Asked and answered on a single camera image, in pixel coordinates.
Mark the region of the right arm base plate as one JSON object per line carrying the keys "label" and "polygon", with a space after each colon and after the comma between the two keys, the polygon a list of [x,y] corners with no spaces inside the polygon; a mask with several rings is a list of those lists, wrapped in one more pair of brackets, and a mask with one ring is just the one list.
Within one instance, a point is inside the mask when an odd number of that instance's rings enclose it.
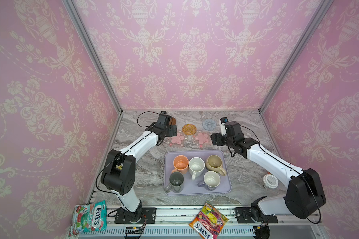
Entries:
{"label": "right arm base plate", "polygon": [[266,216],[255,207],[236,207],[233,216],[239,224],[276,224],[278,219],[275,215]]}

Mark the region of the beige yellow mug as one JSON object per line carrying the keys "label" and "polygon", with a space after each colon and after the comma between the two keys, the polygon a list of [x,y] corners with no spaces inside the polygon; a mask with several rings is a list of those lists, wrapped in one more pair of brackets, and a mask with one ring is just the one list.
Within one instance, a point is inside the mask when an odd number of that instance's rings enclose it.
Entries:
{"label": "beige yellow mug", "polygon": [[222,159],[217,155],[211,155],[207,158],[205,162],[205,167],[209,171],[214,171],[221,176],[226,176],[227,172],[223,168],[223,161]]}

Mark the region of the light blue knitted coaster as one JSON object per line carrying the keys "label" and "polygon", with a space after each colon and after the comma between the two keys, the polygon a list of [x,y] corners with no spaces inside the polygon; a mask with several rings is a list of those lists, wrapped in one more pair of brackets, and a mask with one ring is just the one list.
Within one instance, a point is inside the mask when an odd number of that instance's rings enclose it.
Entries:
{"label": "light blue knitted coaster", "polygon": [[207,131],[213,131],[216,129],[217,124],[213,119],[207,119],[202,122],[202,127]]}

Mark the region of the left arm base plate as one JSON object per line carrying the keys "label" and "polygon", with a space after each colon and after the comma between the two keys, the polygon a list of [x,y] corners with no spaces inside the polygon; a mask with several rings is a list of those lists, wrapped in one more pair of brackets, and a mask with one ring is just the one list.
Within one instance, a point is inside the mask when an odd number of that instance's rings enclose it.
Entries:
{"label": "left arm base plate", "polygon": [[154,224],[156,220],[157,208],[142,207],[135,212],[118,208],[115,213],[115,224]]}

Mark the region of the woven rattan round coaster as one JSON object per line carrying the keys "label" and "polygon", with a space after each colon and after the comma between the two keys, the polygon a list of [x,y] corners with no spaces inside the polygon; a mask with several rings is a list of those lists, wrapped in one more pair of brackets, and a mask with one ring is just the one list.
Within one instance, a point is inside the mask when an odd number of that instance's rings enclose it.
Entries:
{"label": "woven rattan round coaster", "polygon": [[182,127],[182,132],[185,135],[191,136],[191,135],[196,134],[197,128],[194,124],[186,124]]}

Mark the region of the brown wooden round coaster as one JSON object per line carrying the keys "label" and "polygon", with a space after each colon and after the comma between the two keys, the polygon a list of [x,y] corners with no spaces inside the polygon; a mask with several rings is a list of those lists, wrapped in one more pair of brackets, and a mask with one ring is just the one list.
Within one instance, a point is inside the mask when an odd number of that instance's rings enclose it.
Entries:
{"label": "brown wooden round coaster", "polygon": [[176,125],[176,120],[174,117],[171,117],[170,119],[170,125]]}

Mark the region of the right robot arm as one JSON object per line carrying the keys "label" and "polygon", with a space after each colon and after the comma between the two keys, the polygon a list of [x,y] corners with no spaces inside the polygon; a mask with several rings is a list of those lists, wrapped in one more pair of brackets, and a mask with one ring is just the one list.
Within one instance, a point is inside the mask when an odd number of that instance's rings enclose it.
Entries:
{"label": "right robot arm", "polygon": [[293,215],[305,220],[320,212],[327,199],[318,172],[311,168],[304,170],[276,156],[257,137],[245,137],[242,128],[236,121],[221,118],[221,132],[211,135],[212,144],[227,146],[231,156],[239,154],[255,162],[287,188],[285,195],[263,196],[251,203],[252,220],[266,223],[266,218],[273,215]]}

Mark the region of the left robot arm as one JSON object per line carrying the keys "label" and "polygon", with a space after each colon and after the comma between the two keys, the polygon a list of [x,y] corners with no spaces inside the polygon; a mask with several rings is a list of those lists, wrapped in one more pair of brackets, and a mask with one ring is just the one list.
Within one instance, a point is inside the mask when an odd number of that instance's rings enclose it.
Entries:
{"label": "left robot arm", "polygon": [[130,145],[108,152],[100,182],[121,202],[121,207],[116,210],[121,222],[138,223],[143,217],[142,201],[133,189],[136,163],[152,147],[162,144],[166,137],[176,135],[176,120],[172,116],[159,114],[158,120],[146,127]]}

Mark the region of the pink flower coaster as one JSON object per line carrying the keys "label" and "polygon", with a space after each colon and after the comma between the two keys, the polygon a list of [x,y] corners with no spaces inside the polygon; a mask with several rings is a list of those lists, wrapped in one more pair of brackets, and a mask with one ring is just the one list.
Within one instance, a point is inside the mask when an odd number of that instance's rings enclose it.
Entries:
{"label": "pink flower coaster", "polygon": [[194,136],[193,140],[198,148],[204,148],[205,146],[212,145],[211,133],[206,131],[198,131]]}
{"label": "pink flower coaster", "polygon": [[167,145],[170,147],[184,147],[184,142],[187,140],[187,136],[183,132],[177,132],[176,136],[170,137],[167,141]]}

